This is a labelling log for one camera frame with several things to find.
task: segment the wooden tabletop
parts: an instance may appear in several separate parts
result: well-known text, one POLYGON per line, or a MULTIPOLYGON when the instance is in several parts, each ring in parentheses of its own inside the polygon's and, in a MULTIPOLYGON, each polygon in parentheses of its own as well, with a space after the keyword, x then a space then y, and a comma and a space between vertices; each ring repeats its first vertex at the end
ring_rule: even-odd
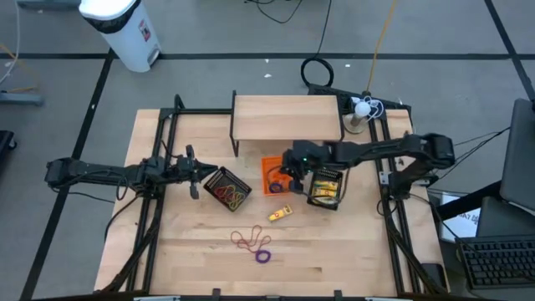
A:
POLYGON ((235 140, 340 140, 340 127, 336 96, 235 97, 235 140))
MULTIPOLYGON (((150 156, 158 113, 138 111, 126 165, 150 156)), ((387 110, 387 115, 392 138, 411 131, 405 110, 387 110)), ((264 196, 261 157, 280 156, 291 141, 243 141, 235 158, 229 121, 230 115, 180 115, 173 153, 184 153, 191 144, 199 161, 225 166, 252 192, 230 212, 201 187, 200 199, 192 200, 189 185, 169 185, 150 293, 208 295, 220 288, 223 295, 332 296, 341 289, 344 296, 395 296, 385 221, 375 209, 380 194, 374 162, 351 170, 347 194, 336 212, 310 206, 304 196, 264 196), (285 204, 294 214, 270 223, 268 215, 285 204), (272 238, 265 246, 272 253, 266 264, 230 241, 232 231, 247 237, 257 224, 263 227, 261 236, 272 238)), ((369 132, 346 135, 345 140, 370 142, 369 132)), ((414 187, 412 193, 427 198, 423 188, 414 187)), ((114 212, 124 204, 117 202, 114 212)), ((95 289, 108 284, 131 254, 140 205, 141 201, 134 203, 112 225, 95 289)), ((422 263, 443 264, 430 207, 413 198, 405 201, 405 208, 415 255, 422 263)), ((410 291, 402 253, 400 262, 405 291, 410 291)), ((144 271, 142 258, 137 288, 144 271)))

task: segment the white cylinder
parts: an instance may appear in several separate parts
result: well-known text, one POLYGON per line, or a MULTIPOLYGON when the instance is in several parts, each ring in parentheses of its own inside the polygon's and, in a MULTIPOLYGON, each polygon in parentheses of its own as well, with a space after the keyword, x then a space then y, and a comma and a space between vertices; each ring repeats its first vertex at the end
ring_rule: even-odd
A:
POLYGON ((161 46, 141 0, 82 0, 79 11, 127 69, 150 70, 161 46))

